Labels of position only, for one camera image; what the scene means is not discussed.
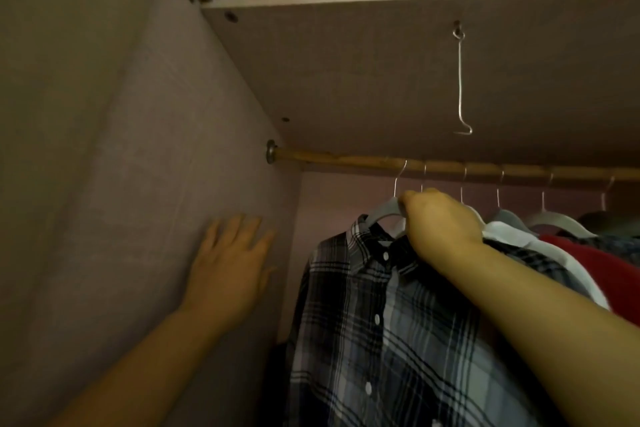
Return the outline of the person's left forearm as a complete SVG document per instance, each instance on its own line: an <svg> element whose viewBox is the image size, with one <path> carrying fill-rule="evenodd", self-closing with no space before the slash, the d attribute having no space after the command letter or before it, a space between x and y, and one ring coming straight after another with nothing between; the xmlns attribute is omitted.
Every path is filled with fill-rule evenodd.
<svg viewBox="0 0 640 427"><path fill-rule="evenodd" d="M223 326L196 310L170 314L46 427L158 427Z"/></svg>

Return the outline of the wooden closet rod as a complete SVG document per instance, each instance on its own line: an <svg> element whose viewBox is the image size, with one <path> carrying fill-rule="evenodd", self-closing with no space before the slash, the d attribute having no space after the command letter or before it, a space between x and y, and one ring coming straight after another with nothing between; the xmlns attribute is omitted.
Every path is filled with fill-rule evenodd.
<svg viewBox="0 0 640 427"><path fill-rule="evenodd" d="M295 150L278 146L276 162L296 162L303 165L340 167L387 174L399 172L408 159L405 172L426 176L463 176L464 162L446 160L420 160L416 158L339 155L314 151ZM609 177L616 177L616 185L640 182L640 167L589 167L567 165L494 164L488 162L466 162L467 180L495 181L500 178L500 169L505 171L506 181L547 183L549 171L554 173L552 184L567 186L607 185Z"/></svg>

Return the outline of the dark plaid garment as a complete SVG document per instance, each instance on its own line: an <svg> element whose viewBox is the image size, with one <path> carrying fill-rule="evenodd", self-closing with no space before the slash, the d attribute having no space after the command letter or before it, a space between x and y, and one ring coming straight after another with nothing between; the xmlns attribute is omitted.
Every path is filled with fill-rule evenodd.
<svg viewBox="0 0 640 427"><path fill-rule="evenodd" d="M601 252L609 253L640 269L640 237L596 236L572 241Z"/></svg>

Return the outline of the red garment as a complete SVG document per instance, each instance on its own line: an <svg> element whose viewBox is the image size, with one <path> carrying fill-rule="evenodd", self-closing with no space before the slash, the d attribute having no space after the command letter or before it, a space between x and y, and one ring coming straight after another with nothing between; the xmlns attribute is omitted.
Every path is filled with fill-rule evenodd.
<svg viewBox="0 0 640 427"><path fill-rule="evenodd" d="M580 262L603 291L612 311L640 328L640 269L610 253L564 237L541 235L540 239Z"/></svg>

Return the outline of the dark clothes hanger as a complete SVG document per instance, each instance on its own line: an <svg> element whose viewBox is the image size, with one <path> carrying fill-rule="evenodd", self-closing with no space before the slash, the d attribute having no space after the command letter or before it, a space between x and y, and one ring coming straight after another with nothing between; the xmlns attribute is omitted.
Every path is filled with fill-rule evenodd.
<svg viewBox="0 0 640 427"><path fill-rule="evenodd" d="M596 235L640 238L640 182L621 184L615 189L611 175L600 193L600 209L587 212L578 222Z"/></svg>

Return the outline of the grey clothes hanger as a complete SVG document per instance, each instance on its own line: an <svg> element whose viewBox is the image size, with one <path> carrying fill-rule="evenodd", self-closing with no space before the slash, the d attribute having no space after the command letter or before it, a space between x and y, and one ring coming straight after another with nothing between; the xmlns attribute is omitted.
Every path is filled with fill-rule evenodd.
<svg viewBox="0 0 640 427"><path fill-rule="evenodd" d="M403 236L405 226L406 226L406 211L404 210L403 205L399 203L399 200L397 197L397 181L399 177L404 173L404 170L406 169L407 164L408 164L408 159L405 159L403 167L401 168L401 170L399 171L399 173L397 174L394 180L392 197L388 201L386 201L385 203L382 203L378 208L374 209L372 212L368 214L364 222L365 230L370 230L371 227L376 223L378 223L380 220L383 220L390 216L399 216L401 219L396 223L395 227L387 233L393 239L398 239L399 237Z"/></svg>
<svg viewBox="0 0 640 427"><path fill-rule="evenodd" d="M467 177L468 177L468 166L467 163L463 163L463 176L460 181L460 203L465 205L470 211L474 213L481 228L484 230L486 228L486 221L483 217L482 210L477 210L477 200L483 197L483 188L482 185L477 183L471 184L471 201L468 201L468 193L467 193Z"/></svg>
<svg viewBox="0 0 640 427"><path fill-rule="evenodd" d="M502 187L503 181L504 181L504 177L505 177L505 171L503 168L500 169L500 178L497 182L496 188L495 188L495 197L496 197L496 204L497 204L497 210L495 211L495 213L493 214L492 219L490 220L491 222L500 222L500 223L504 223L506 225L509 225L510 227L519 230L521 232L525 232L529 235L532 235L534 237L538 237L539 235L536 234L535 232L533 232L531 229L529 229L523 220L521 220L516 213L510 211L510 210L506 210L502 207L501 205L501 197L500 197L500 189Z"/></svg>
<svg viewBox="0 0 640 427"><path fill-rule="evenodd" d="M579 221L571 218L570 216L567 216L566 214L553 212L547 209L546 194L553 180L554 173L552 171L549 171L547 183L541 191L540 211L531 214L524 219L524 224L527 226L527 228L533 229L534 227L555 227L556 229L564 231L571 236L577 237L579 239L597 237L596 234L589 231Z"/></svg>

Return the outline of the person's left hand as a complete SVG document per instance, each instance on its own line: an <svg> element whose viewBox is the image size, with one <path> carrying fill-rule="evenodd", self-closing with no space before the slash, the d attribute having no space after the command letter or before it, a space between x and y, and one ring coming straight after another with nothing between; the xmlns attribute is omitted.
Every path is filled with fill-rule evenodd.
<svg viewBox="0 0 640 427"><path fill-rule="evenodd" d="M259 235L262 218L244 215L228 248L224 248L226 222L212 221L204 233L179 306L181 314L216 335L232 330L250 315L275 270L256 264L255 245L266 233Z"/></svg>

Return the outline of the person's right hand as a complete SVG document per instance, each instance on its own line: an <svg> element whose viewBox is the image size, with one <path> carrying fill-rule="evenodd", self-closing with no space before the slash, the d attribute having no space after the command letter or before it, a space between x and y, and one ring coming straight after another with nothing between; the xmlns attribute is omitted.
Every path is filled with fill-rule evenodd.
<svg viewBox="0 0 640 427"><path fill-rule="evenodd" d="M406 220L406 234L420 258L443 275L483 244L474 213L441 191L438 209L419 221Z"/></svg>

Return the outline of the white shirt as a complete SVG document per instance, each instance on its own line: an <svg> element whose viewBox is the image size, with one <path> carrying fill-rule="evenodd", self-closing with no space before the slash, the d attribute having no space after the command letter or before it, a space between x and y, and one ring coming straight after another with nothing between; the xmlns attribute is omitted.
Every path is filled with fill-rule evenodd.
<svg viewBox="0 0 640 427"><path fill-rule="evenodd" d="M499 241L500 243L507 245L538 252L545 257L556 261L571 273L575 279L577 279L577 281L587 291L588 296L593 300L593 302L603 309L612 312L611 306L605 297L604 292L598 286L596 281L589 274L587 269L568 252L565 252L555 245L546 243L530 233L518 230L500 221L493 221L486 224L483 229L483 237Z"/></svg>

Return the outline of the blue plaid shirt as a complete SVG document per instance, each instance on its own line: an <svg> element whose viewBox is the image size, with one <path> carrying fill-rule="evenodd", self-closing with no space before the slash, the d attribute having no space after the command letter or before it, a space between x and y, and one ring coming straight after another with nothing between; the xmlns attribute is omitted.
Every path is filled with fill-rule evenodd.
<svg viewBox="0 0 640 427"><path fill-rule="evenodd" d="M567 427L479 309L366 218L307 262L283 427Z"/></svg>

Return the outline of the person's right forearm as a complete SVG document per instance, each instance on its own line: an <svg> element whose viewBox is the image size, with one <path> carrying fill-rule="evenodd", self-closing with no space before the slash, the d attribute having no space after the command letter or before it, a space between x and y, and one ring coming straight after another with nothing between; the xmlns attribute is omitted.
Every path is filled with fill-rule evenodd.
<svg viewBox="0 0 640 427"><path fill-rule="evenodd" d="M526 362L573 427L640 427L640 328L482 243L429 259Z"/></svg>

